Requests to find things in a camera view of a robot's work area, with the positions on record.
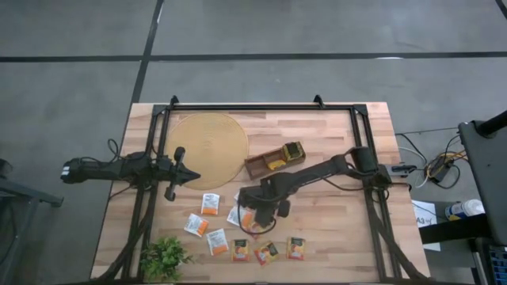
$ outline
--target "gray concrete floor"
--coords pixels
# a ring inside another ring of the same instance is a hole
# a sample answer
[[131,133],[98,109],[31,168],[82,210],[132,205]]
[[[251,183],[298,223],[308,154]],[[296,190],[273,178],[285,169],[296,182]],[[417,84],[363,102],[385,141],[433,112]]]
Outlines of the gray concrete floor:
[[[154,4],[1,1],[0,56],[141,55]],[[494,0],[166,0],[153,54],[503,51],[506,28]],[[66,185],[59,173],[70,158],[109,158],[105,143],[121,139],[138,69],[138,63],[0,63],[0,157],[14,165],[10,179],[65,196],[60,209],[40,207],[16,284],[88,278],[110,183]],[[403,132],[455,127],[505,110],[505,74],[507,59],[150,63],[140,100],[176,94],[185,102],[309,101],[318,93],[326,101],[387,101],[395,130]],[[454,133],[409,136],[432,157]],[[402,157],[420,163],[410,153]],[[453,189],[427,184],[412,197],[478,197],[467,165],[459,166]],[[432,275],[471,282],[463,270],[466,248],[443,248],[427,253]]]

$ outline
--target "white packet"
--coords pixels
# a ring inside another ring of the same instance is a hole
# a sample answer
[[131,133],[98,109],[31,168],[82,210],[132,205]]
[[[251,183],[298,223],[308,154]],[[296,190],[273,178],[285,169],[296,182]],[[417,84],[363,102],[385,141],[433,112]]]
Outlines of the white packet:
[[208,239],[209,252],[212,256],[229,250],[229,245],[225,238],[225,231],[223,229],[206,234],[206,238]]
[[203,195],[203,203],[200,206],[202,215],[218,215],[219,214],[220,195],[206,193]]
[[[243,226],[243,228],[247,228],[247,226],[250,224],[250,221],[252,221],[254,213],[248,211],[244,207],[240,207],[239,214],[241,215],[241,225]],[[231,211],[229,212],[229,215],[227,216],[227,221],[233,225],[239,226],[238,206],[232,207]]]
[[199,238],[203,237],[204,231],[208,227],[209,222],[198,215],[190,214],[185,228],[183,230],[188,231],[191,234],[195,234]]

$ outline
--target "butcher block tabletop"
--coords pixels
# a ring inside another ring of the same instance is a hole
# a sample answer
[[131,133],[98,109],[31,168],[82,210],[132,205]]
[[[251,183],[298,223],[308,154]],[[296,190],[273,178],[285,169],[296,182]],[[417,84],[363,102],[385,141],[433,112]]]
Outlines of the butcher block tabletop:
[[[364,103],[375,140],[379,163],[400,162],[398,145],[391,123],[387,103]],[[122,155],[144,151],[151,120],[153,104],[133,104],[125,131]],[[171,130],[184,118],[204,111],[172,111]],[[295,172],[328,160],[335,154],[343,154],[354,146],[354,138],[348,111],[216,111],[236,119],[243,127],[249,140],[249,156],[262,154],[281,147],[284,143],[300,141],[307,153],[304,163],[285,169]],[[158,119],[158,131],[162,117]],[[361,120],[359,121],[362,142],[366,142]],[[358,180],[349,177],[331,177],[334,183],[344,187],[360,187]],[[364,203],[364,193],[343,192],[325,181],[309,184],[290,196],[290,215],[278,218],[273,231],[255,241],[237,226],[227,222],[227,215],[235,205],[234,195],[246,185],[256,185],[243,167],[229,183],[212,190],[201,191],[176,187],[176,200],[164,198],[169,183],[159,184],[154,209],[151,241],[160,237],[176,236],[195,264],[183,264],[181,282],[192,283],[329,283],[329,282],[375,282],[379,281],[375,266],[372,236]],[[111,194],[127,187],[126,182],[115,182]],[[128,238],[135,201],[135,189],[127,190],[109,201],[105,212],[97,254],[91,277],[98,277],[114,261]],[[220,195],[217,216],[202,216],[200,206],[204,193]],[[143,202],[146,209],[147,192]],[[422,248],[416,218],[405,186],[390,188],[387,201],[396,242],[416,268],[426,276],[429,269]],[[211,256],[206,237],[197,237],[183,230],[187,218],[193,213],[209,221],[206,233],[224,229],[229,241],[229,252]],[[289,260],[286,257],[287,239],[306,239],[304,260]],[[234,239],[250,241],[250,261],[231,261],[231,242]],[[264,267],[260,266],[253,250],[267,241],[272,241],[280,252],[278,260]],[[135,251],[132,272],[137,271],[139,249]],[[383,255],[387,276],[392,276],[389,254],[383,244]]]

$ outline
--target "green plant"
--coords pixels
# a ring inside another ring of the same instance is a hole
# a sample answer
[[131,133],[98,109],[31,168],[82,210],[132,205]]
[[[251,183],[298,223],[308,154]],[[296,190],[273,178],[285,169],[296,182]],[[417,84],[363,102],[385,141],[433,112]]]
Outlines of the green plant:
[[143,251],[141,268],[148,280],[178,281],[181,273],[178,272],[177,266],[193,262],[192,256],[185,254],[186,251],[176,237],[161,237]]

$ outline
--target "snack packet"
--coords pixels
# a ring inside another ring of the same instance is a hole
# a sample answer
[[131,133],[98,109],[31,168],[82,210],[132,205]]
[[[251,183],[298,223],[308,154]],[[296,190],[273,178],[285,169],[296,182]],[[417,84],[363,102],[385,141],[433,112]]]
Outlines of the snack packet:
[[248,261],[250,259],[248,240],[233,240],[232,245],[232,261]]
[[183,230],[188,231],[191,234],[195,234],[199,238],[203,237],[204,231],[208,227],[209,222],[198,215],[190,214],[189,219]]
[[[250,226],[247,228],[247,230],[251,233],[261,233],[267,229],[259,225],[257,222],[252,222]],[[257,240],[260,237],[260,234],[250,234],[250,235],[254,240]]]
[[278,258],[278,250],[276,250],[275,245],[268,241],[263,244],[260,248],[255,249],[253,251],[261,266],[272,263]]
[[[254,213],[248,211],[244,207],[239,208],[239,214],[241,215],[241,225],[243,228],[247,228],[252,220]],[[227,221],[233,225],[239,226],[238,220],[238,206],[232,207],[231,211],[229,211],[229,215],[227,216]]]
[[304,238],[290,237],[287,240],[287,258],[304,260]]
[[219,214],[220,195],[206,193],[203,195],[203,203],[200,207],[202,215],[218,215]]
[[223,231],[223,229],[206,234],[206,238],[208,239],[209,252],[213,256],[229,250],[229,245],[225,238],[225,231]]

